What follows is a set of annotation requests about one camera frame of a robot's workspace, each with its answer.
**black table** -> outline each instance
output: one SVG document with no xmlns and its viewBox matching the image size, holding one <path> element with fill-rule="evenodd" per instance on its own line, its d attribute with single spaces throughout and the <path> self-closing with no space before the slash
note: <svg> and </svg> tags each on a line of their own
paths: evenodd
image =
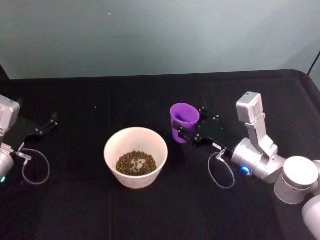
<svg viewBox="0 0 320 240">
<path fill-rule="evenodd" d="M 236 102 L 246 91 L 259 92 L 279 154 L 319 159 L 320 94 L 301 72 L 29 79 L 1 85 L 0 94 L 24 99 L 20 116 L 44 123 L 52 112 L 59 114 L 58 129 L 27 146 L 47 156 L 49 181 L 29 186 L 21 177 L 22 162 L 16 162 L 0 185 L 2 240 L 314 239 L 303 223 L 303 204 L 280 202 L 273 185 L 248 179 L 233 165 L 235 187 L 218 188 L 207 170 L 214 150 L 175 143 L 169 114 L 178 102 L 204 106 L 219 113 L 229 131 L 246 137 Z M 108 138 L 132 126 L 158 132 L 169 150 L 157 180 L 141 190 L 118 183 L 103 157 Z M 40 161 L 32 164 L 41 167 Z M 228 181 L 228 172 L 222 166 L 221 171 Z"/>
</svg>

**white cable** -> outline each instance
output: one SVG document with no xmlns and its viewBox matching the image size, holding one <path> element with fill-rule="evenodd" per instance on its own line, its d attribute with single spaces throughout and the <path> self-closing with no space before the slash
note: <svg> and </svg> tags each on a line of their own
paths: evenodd
<svg viewBox="0 0 320 240">
<path fill-rule="evenodd" d="M 24 162 L 23 167 L 22 167 L 22 176 L 23 176 L 23 179 L 24 179 L 27 183 L 29 183 L 29 184 L 31 184 L 31 185 L 36 185 L 36 186 L 39 186 L 39 185 L 44 184 L 44 183 L 49 179 L 49 177 L 50 177 L 50 163 L 49 163 L 48 159 L 46 158 L 46 156 L 43 155 L 40 151 L 37 151 L 37 150 L 34 150 L 34 149 L 30 149 L 30 148 L 23 148 L 23 149 L 21 149 L 21 151 L 30 151 L 30 152 L 38 153 L 38 154 L 40 154 L 40 155 L 44 158 L 44 160 L 45 160 L 45 162 L 46 162 L 46 164 L 47 164 L 47 166 L 48 166 L 48 174 L 47 174 L 47 176 L 45 177 L 45 179 L 42 180 L 42 181 L 33 182 L 33 181 L 30 181 L 30 180 L 26 177 L 26 175 L 25 175 L 25 169 L 26 169 L 28 160 L 26 160 L 26 161 Z"/>
<path fill-rule="evenodd" d="M 217 180 L 215 179 L 215 177 L 212 175 L 211 171 L 210 171 L 210 161 L 211 161 L 211 158 L 212 158 L 214 155 L 217 155 L 217 154 L 219 154 L 219 153 L 218 153 L 218 152 L 215 152 L 215 153 L 211 154 L 211 156 L 210 156 L 209 159 L 208 159 L 208 171 L 209 171 L 209 174 L 210 174 L 211 178 L 213 179 L 213 181 L 215 182 L 215 184 L 218 185 L 218 187 L 220 187 L 220 188 L 222 188 L 222 189 L 231 189 L 231 188 L 235 185 L 236 179 L 235 179 L 235 174 L 234 174 L 234 172 L 233 172 L 232 169 L 229 167 L 228 163 L 226 163 L 226 161 L 224 161 L 223 159 L 221 160 L 221 162 L 223 162 L 223 163 L 227 166 L 227 168 L 229 169 L 229 171 L 230 171 L 230 173 L 231 173 L 231 176 L 232 176 L 232 184 L 231 184 L 230 186 L 222 186 L 222 185 L 220 185 L 220 184 L 217 182 Z"/>
</svg>

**white bowl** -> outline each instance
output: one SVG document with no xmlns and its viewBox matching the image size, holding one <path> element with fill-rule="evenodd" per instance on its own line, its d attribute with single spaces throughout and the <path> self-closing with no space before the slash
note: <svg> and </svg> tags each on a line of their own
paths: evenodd
<svg viewBox="0 0 320 240">
<path fill-rule="evenodd" d="M 152 155 L 157 169 L 142 176 L 129 176 L 116 170 L 120 157 L 132 151 Z M 130 189 L 142 189 L 152 184 L 168 157 L 165 140 L 155 131 L 143 127 L 125 128 L 115 133 L 104 147 L 104 160 L 118 181 Z"/>
</svg>

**gray wall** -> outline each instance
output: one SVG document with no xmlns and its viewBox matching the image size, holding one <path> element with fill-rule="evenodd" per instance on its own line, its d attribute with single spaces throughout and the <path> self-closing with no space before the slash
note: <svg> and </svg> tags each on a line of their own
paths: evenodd
<svg viewBox="0 0 320 240">
<path fill-rule="evenodd" d="M 318 0 L 0 0 L 12 79 L 306 73 L 319 50 Z"/>
</svg>

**cable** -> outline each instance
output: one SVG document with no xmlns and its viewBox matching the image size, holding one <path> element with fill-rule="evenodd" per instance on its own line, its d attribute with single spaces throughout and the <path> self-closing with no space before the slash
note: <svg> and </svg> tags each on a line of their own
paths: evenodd
<svg viewBox="0 0 320 240">
<path fill-rule="evenodd" d="M 235 174 L 234 172 L 232 171 L 232 169 L 230 168 L 230 166 L 228 165 L 228 163 L 226 163 L 226 161 L 224 161 L 222 158 L 221 162 L 223 162 L 227 168 L 229 169 L 230 173 L 231 173 L 231 176 L 232 176 L 232 184 L 230 186 L 222 186 L 221 184 L 218 183 L 218 181 L 215 179 L 215 177 L 213 176 L 213 174 L 211 173 L 210 171 L 210 161 L 211 161 L 211 158 L 214 156 L 214 155 L 218 155 L 219 153 L 218 152 L 215 152 L 213 154 L 211 154 L 211 156 L 209 157 L 208 159 L 208 171 L 209 171 L 209 174 L 211 176 L 211 178 L 213 179 L 213 181 L 215 182 L 215 184 L 218 185 L 218 187 L 222 188 L 222 189 L 231 189 L 235 183 L 236 183 L 236 179 L 235 179 Z"/>
<path fill-rule="evenodd" d="M 311 67 L 310 67 L 310 69 L 308 71 L 308 74 L 307 74 L 308 76 L 310 75 L 311 70 L 314 68 L 316 62 L 318 61 L 319 56 L 320 56 L 320 51 L 319 51 L 318 55 L 316 56 L 315 60 L 313 61 L 312 65 L 311 65 Z"/>
<path fill-rule="evenodd" d="M 47 166 L 48 166 L 48 174 L 46 175 L 45 179 L 42 180 L 42 181 L 34 182 L 34 181 L 30 181 L 30 180 L 26 177 L 26 175 L 25 175 L 25 169 L 26 169 L 26 166 L 27 166 L 27 163 L 28 163 L 29 160 L 26 160 L 26 161 L 23 163 L 23 167 L 22 167 L 22 176 L 23 176 L 23 179 L 24 179 L 27 183 L 29 183 L 29 184 L 31 184 L 31 185 L 35 185 L 35 186 L 39 186 L 39 185 L 44 184 L 44 183 L 49 179 L 49 177 L 50 177 L 50 163 L 49 163 L 48 159 L 46 158 L 46 156 L 43 155 L 40 151 L 34 150 L 34 149 L 30 149 L 30 148 L 23 148 L 23 149 L 21 149 L 21 151 L 30 151 L 30 152 L 38 153 L 38 154 L 40 154 L 40 155 L 44 158 L 44 160 L 45 160 L 45 162 L 46 162 L 46 164 L 47 164 Z"/>
</svg>

